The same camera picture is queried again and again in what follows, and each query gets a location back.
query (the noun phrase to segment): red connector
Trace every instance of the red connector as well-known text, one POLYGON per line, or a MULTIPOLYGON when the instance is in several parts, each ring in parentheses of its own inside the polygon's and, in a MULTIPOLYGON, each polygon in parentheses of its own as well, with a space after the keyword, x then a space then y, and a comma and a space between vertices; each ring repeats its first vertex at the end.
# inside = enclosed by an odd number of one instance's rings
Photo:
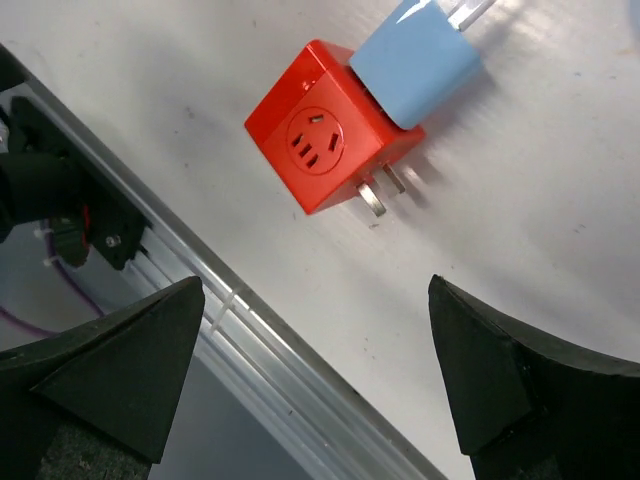
POLYGON ((387 169, 425 137, 421 127, 401 130, 381 111, 348 66, 352 54, 312 41, 245 122, 308 214, 358 192, 383 213, 368 186, 372 173, 387 169))

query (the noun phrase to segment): white surface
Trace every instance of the white surface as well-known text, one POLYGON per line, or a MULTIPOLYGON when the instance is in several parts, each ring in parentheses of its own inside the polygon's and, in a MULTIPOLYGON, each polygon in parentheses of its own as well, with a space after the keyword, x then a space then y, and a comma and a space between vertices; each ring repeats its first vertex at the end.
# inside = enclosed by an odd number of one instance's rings
POLYGON ((409 194, 305 217, 242 123, 304 43, 393 0, 4 0, 0 41, 451 479, 432 274, 640 360, 640 57, 623 0, 499 0, 488 73, 429 121, 409 194))

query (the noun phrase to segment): blue usb charger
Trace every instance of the blue usb charger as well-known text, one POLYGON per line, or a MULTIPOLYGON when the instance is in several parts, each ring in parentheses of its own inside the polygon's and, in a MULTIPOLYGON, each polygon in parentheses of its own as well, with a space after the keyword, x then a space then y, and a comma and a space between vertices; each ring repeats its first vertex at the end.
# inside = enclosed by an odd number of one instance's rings
POLYGON ((351 57, 351 68, 396 125, 410 130, 481 66, 461 32, 495 0, 404 0, 351 57))

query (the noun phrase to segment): socket outlet holes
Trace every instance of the socket outlet holes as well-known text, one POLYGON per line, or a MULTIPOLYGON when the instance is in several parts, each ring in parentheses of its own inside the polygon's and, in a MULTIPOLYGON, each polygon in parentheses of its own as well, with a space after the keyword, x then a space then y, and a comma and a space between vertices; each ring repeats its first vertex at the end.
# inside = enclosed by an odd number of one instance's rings
POLYGON ((287 150, 290 158, 303 172, 323 175, 335 167, 342 157, 342 127, 329 111, 305 108, 289 124, 287 150))

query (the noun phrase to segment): metal prong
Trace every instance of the metal prong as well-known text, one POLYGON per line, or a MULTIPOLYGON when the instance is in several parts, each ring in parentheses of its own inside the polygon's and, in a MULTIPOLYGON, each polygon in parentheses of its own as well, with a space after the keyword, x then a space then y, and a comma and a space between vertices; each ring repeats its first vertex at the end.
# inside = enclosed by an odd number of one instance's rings
POLYGON ((449 24, 464 32, 494 3, 496 0, 461 0, 449 13, 449 24))
POLYGON ((391 168, 389 165, 385 165, 384 167, 382 167, 382 171, 387 174, 387 177, 389 177, 389 180, 391 180, 393 186, 398 189, 398 193, 404 193, 407 191, 404 183, 402 183, 402 180, 398 178, 398 175, 396 175, 396 172, 393 171, 393 168, 391 168))
POLYGON ((366 183, 360 185, 358 187, 358 193, 360 193, 362 199, 367 202, 367 205, 369 205, 369 208, 373 213, 375 213, 376 217, 381 217, 386 213, 387 209, 384 208, 384 205, 376 194, 373 193, 373 190, 371 190, 369 185, 366 183))

